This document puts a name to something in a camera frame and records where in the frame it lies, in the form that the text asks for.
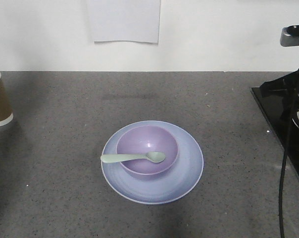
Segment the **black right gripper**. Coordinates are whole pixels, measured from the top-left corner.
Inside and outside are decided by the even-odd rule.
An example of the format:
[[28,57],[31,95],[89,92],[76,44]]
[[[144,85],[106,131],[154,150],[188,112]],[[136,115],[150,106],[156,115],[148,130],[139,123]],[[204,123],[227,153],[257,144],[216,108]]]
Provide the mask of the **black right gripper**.
[[278,79],[264,82],[260,87],[261,96],[290,96],[289,108],[293,109],[299,104],[299,69]]

